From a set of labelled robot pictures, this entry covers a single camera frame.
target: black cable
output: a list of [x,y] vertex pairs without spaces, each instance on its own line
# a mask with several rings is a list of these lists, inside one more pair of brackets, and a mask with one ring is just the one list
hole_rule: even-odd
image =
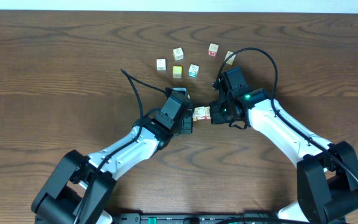
[[315,142],[313,140],[312,137],[310,136],[307,136],[306,134],[304,134],[303,132],[301,132],[300,130],[298,130],[294,125],[292,125],[290,122],[288,122],[281,114],[280,114],[280,111],[276,109],[275,105],[274,105],[274,96],[275,96],[275,92],[276,92],[276,88],[277,88],[277,82],[278,82],[278,70],[277,70],[277,66],[276,66],[276,63],[274,61],[274,59],[265,51],[261,50],[261,49],[258,49],[258,48],[255,48],[255,47],[247,47],[247,48],[244,48],[244,49],[240,49],[236,52],[234,52],[233,54],[231,54],[230,56],[227,57],[227,59],[225,59],[225,61],[223,62],[221,68],[219,69],[219,73],[218,73],[218,76],[219,74],[221,74],[222,70],[223,70],[223,67],[224,65],[226,64],[226,62],[231,58],[233,57],[234,55],[240,53],[240,52],[243,52],[245,50],[256,50],[262,54],[264,54],[265,56],[267,56],[273,67],[274,67],[274,72],[275,72],[275,79],[274,79],[274,86],[273,86],[273,91],[272,91],[272,95],[271,95],[271,105],[272,105],[272,109],[273,109],[273,112],[275,113],[276,116],[278,116],[288,127],[290,127],[292,130],[294,130],[294,132],[296,132],[297,134],[299,134],[301,137],[303,137],[304,139],[306,139],[309,144],[312,144],[313,146],[317,147],[319,150],[323,151],[324,153],[326,153],[330,158],[333,159],[333,161],[335,163],[337,163],[342,169],[344,169],[353,179],[354,181],[356,182],[356,184],[358,185],[358,178],[354,175],[354,173],[350,170],[350,168],[348,168],[348,166],[346,164],[344,164],[343,162],[341,162],[334,154],[332,154],[331,152],[329,152],[327,149],[325,149],[323,146],[320,146],[317,142]]
[[287,223],[287,224],[310,224],[309,222],[301,222],[295,220],[282,220],[273,218],[259,218],[259,217],[243,217],[243,218],[230,218],[217,222],[216,224],[230,224],[236,222],[261,222],[261,223]]
[[99,172],[100,170],[102,169],[102,167],[105,165],[105,163],[113,156],[115,155],[115,153],[119,152],[121,149],[129,146],[130,144],[132,144],[133,142],[137,141],[137,139],[139,138],[141,132],[142,132],[142,128],[143,128],[143,119],[147,116],[150,116],[152,113],[156,112],[158,110],[158,108],[154,108],[154,109],[151,109],[149,112],[147,112],[146,116],[143,115],[143,106],[142,106],[142,102],[140,100],[140,96],[136,90],[136,87],[134,85],[134,83],[132,82],[132,80],[135,80],[136,82],[142,84],[142,85],[145,85],[147,87],[150,87],[154,90],[158,90],[158,91],[162,91],[164,94],[165,92],[159,88],[156,88],[154,86],[150,86],[144,82],[141,82],[139,80],[137,80],[136,78],[130,76],[125,70],[121,69],[121,72],[127,77],[129,83],[131,84],[132,86],[132,89],[134,90],[135,92],[135,96],[136,96],[136,99],[137,99],[137,103],[139,105],[139,111],[140,111],[140,123],[139,123],[139,131],[137,132],[137,135],[136,137],[134,137],[132,140],[130,140],[129,142],[125,143],[124,145],[122,145],[121,147],[117,148],[116,150],[114,150],[113,152],[111,152],[110,154],[108,154],[103,160],[102,162],[100,163],[100,165],[96,168],[95,172],[94,172],[94,176],[92,177],[92,179],[90,180],[89,184],[88,184],[88,187],[86,188],[85,190],[85,193],[84,193],[84,197],[81,201],[81,205],[80,207],[78,208],[78,211],[77,211],[77,214],[76,214],[76,217],[74,219],[74,222],[73,224],[77,224],[79,221],[80,221],[80,217],[81,217],[81,214],[83,213],[83,210],[84,210],[84,207],[86,205],[86,202],[87,202],[87,199],[89,197],[89,194],[91,192],[91,189],[92,189],[92,186],[95,182],[95,180],[99,177]]

